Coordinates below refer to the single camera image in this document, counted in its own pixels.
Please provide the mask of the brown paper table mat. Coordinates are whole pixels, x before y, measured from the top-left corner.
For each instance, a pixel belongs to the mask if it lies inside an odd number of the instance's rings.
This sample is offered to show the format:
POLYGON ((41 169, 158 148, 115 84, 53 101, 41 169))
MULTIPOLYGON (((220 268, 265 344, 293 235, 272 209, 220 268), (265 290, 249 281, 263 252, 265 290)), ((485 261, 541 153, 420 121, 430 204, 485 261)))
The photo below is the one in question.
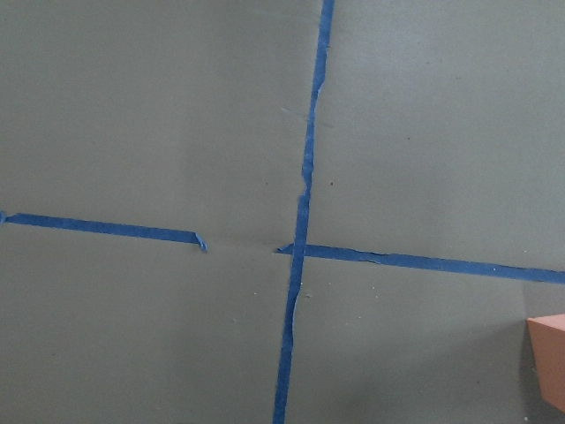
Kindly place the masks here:
MULTIPOLYGON (((273 423, 323 1, 4 1, 4 423, 273 423)), ((564 4, 334 1, 307 245, 564 271, 564 4)), ((284 423, 561 423, 564 284, 305 257, 284 423)))

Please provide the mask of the blue vertical tape line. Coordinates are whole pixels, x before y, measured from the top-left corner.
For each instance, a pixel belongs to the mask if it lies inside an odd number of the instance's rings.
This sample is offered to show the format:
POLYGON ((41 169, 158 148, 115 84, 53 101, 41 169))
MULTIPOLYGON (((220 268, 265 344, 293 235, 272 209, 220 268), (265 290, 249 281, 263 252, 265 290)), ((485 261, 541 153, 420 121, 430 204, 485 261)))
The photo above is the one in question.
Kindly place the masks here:
POLYGON ((310 219, 317 123, 316 111, 320 93, 326 80, 328 50, 331 40, 334 10, 335 2, 333 0, 324 0, 322 2, 301 168, 301 177, 304 187, 303 192, 298 197, 295 232, 291 243, 290 279, 285 304, 282 342, 272 415, 272 422, 274 424, 283 424, 286 420, 294 351, 294 321, 296 306, 302 287, 302 275, 310 219))

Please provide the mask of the blue horizontal tape line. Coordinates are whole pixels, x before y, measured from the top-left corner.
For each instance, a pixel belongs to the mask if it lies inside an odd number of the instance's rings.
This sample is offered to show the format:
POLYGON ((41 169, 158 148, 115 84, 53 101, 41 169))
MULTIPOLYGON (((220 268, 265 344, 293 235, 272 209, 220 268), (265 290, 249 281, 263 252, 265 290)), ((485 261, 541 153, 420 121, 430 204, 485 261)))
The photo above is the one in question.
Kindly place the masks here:
POLYGON ((518 268, 488 262, 461 261, 408 254, 382 254, 335 246, 306 245, 305 256, 336 261, 370 262, 377 265, 438 272, 488 276, 528 282, 564 284, 564 271, 518 268))

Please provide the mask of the short blue tape line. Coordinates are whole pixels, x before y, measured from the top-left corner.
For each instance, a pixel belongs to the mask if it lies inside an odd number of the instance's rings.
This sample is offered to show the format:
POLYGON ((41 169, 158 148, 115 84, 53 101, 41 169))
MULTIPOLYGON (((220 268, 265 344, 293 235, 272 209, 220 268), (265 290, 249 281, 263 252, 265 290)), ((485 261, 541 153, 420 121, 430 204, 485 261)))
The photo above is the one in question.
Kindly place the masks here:
POLYGON ((123 223, 79 220, 73 218, 39 216, 17 213, 8 215, 1 211, 1 224, 17 224, 66 231, 82 231, 139 239, 155 239, 197 245, 202 252, 208 250, 206 241, 195 231, 147 227, 123 223))

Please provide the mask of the right orange foam block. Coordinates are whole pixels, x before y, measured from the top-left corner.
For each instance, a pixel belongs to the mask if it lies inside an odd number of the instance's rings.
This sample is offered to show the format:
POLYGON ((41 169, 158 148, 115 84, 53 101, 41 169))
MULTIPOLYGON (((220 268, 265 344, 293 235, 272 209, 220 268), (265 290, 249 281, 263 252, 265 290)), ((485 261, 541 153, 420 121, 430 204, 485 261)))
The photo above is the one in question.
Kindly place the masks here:
POLYGON ((527 320, 542 398, 564 412, 564 314, 527 320))

